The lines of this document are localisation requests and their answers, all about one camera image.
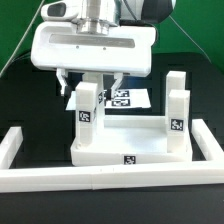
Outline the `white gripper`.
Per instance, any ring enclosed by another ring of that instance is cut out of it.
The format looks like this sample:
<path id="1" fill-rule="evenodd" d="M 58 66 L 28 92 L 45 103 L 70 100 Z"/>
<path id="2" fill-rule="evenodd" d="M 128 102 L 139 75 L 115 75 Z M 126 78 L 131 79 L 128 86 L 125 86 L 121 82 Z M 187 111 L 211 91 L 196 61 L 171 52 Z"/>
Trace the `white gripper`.
<path id="1" fill-rule="evenodd" d="M 107 90 L 112 100 L 123 82 L 123 74 L 147 76 L 151 72 L 154 27 L 110 27 L 108 35 L 77 33 L 70 22 L 43 22 L 35 32 L 32 63 L 43 70 L 56 70 L 61 95 L 67 91 L 68 71 L 114 74 Z"/>

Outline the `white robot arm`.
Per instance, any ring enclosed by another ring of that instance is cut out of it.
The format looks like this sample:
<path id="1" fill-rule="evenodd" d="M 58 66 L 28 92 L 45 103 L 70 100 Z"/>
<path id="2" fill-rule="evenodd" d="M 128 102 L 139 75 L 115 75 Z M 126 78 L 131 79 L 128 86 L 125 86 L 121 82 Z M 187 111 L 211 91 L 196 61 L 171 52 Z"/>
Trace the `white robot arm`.
<path id="1" fill-rule="evenodd" d="M 174 10 L 176 0 L 59 0 L 41 8 L 31 61 L 55 70 L 109 74 L 116 91 L 125 75 L 151 72 L 155 26 Z"/>

